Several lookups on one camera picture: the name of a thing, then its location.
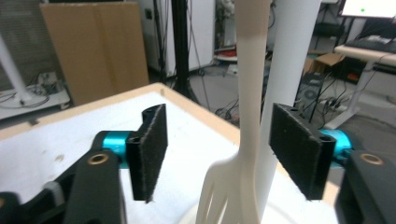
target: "desk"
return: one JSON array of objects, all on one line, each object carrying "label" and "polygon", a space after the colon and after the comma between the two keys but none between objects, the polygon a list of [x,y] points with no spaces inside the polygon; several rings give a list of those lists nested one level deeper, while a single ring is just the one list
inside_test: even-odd
[{"label": "desk", "polygon": [[[169,146],[153,203],[132,200],[129,174],[120,171],[128,223],[178,223],[198,203],[207,168],[231,157],[239,130],[161,84],[128,91],[0,131],[0,191],[26,202],[76,161],[102,130],[136,130],[141,111],[166,103]],[[328,183],[321,202],[308,202],[277,166],[263,220],[269,223],[337,223],[338,188]]]},{"label": "desk", "polygon": [[381,62],[383,64],[396,65],[396,54],[369,49],[345,47],[344,45],[335,48],[334,51],[344,54],[347,57],[365,60],[367,61],[367,64],[363,72],[361,73],[358,85],[352,95],[352,98],[350,99],[350,103],[346,111],[344,111],[335,119],[328,122],[324,126],[327,129],[336,129],[359,111],[359,109],[356,107],[356,104],[359,100],[359,97],[361,96],[362,91],[367,86],[367,83],[370,81],[371,74],[373,73],[372,68],[374,63]]}]

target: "floor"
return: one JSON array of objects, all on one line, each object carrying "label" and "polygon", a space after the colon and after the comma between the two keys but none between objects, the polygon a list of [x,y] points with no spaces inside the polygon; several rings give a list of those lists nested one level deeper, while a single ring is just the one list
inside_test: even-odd
[{"label": "floor", "polygon": [[[238,125],[238,75],[228,68],[228,64],[206,67],[203,69],[203,76],[191,75],[190,84],[203,107],[227,119],[234,125]],[[150,73],[149,79],[151,83],[159,80],[158,76],[153,73]],[[172,78],[167,80],[168,86],[172,86],[174,83]],[[332,80],[327,80],[324,87],[331,83]],[[352,84],[346,83],[344,85],[343,81],[336,80],[322,94],[321,98],[337,95],[343,90],[346,90],[345,95],[348,95],[354,91],[354,88],[355,86]],[[318,105],[314,113],[312,124],[315,127],[320,127],[323,124],[322,107],[323,105]],[[352,140],[357,149],[364,148],[393,153],[394,146],[396,146],[396,105],[387,102],[385,96],[364,92],[359,101],[359,107],[361,111],[358,116],[348,120],[339,129],[353,135]],[[61,111],[61,108],[54,106],[28,115],[3,119],[0,120],[0,129],[25,121],[34,123],[37,118],[59,111]],[[337,111],[331,111],[324,119],[329,121],[331,117],[334,118],[338,113]],[[329,179],[338,185],[342,180],[343,172],[343,169],[331,169]]]}]

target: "computer monitor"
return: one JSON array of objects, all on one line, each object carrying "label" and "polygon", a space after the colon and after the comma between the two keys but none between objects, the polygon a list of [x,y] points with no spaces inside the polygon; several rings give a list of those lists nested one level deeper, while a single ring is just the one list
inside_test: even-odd
[{"label": "computer monitor", "polygon": [[363,18],[396,18],[395,0],[342,0],[339,15]]}]

